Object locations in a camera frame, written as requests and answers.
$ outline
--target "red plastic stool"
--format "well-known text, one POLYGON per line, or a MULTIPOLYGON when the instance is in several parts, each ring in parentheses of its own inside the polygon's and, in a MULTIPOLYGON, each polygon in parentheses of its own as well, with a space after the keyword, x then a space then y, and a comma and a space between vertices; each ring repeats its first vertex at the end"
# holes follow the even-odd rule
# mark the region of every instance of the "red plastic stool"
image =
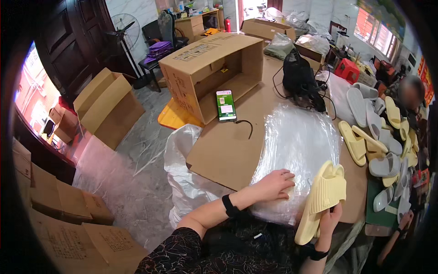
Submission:
POLYGON ((356 64, 344 58, 335 70, 335 75, 344 78, 350 84, 354 84, 359 79, 360 71, 356 64))

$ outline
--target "fire extinguisher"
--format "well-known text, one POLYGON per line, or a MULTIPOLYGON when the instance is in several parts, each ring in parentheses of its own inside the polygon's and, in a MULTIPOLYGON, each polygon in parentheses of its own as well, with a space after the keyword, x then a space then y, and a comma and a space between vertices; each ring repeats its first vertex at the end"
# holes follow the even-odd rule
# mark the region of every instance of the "fire extinguisher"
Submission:
POLYGON ((226 32, 231 32, 231 24, 230 23, 231 23, 231 21, 230 21, 229 17, 225 18, 225 20, 223 21, 223 24, 225 25, 226 32))

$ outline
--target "hand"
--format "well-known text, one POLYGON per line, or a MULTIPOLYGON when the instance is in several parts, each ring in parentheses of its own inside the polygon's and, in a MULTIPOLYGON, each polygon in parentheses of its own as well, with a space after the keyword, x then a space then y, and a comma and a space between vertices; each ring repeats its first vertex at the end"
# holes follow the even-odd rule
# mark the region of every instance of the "hand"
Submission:
POLYGON ((321 230, 321 236, 332 237, 333 231, 342 216, 342 205, 338 203, 333 208, 333 212, 330 209, 326 209, 322 212, 321 220, 319 221, 319 229, 321 230))
POLYGON ((409 210, 403 215, 402 219, 400 220, 399 228, 403 230, 408 223, 409 223, 408 225, 409 227, 410 223, 412 222, 412 219, 413 219, 413 212, 412 210, 409 210))
POLYGON ((274 170, 259 182, 250 186, 249 189, 256 202, 289 199, 289 195, 282 191, 295 185, 294 181, 289 180, 293 177, 295 177, 295 174, 287 169, 274 170))

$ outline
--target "phone screen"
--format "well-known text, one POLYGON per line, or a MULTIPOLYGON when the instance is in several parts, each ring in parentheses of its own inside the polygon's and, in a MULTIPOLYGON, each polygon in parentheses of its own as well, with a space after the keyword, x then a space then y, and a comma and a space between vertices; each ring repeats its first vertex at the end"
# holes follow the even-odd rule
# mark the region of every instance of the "phone screen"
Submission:
POLYGON ((231 90, 216 91, 219 121, 237 119, 231 90))

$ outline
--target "standing fan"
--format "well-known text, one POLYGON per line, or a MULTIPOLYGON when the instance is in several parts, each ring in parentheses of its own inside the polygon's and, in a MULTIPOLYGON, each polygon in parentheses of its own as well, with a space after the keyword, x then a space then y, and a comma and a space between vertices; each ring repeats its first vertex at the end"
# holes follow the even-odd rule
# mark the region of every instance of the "standing fan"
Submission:
POLYGON ((138 70, 137 64, 135 63, 131 55, 131 49, 134 47, 135 43, 138 40, 138 37, 140 36, 140 25, 134 16, 127 13, 114 15, 113 17, 111 17, 111 21, 113 22, 116 31, 110 31, 105 33, 116 38, 115 43, 117 49, 120 48, 119 43, 123 43, 135 70, 137 71, 138 75, 140 75, 140 78, 137 77, 137 80, 134 82, 133 87, 134 89, 141 89, 149 83, 149 80, 146 75, 141 75, 140 71, 138 70))

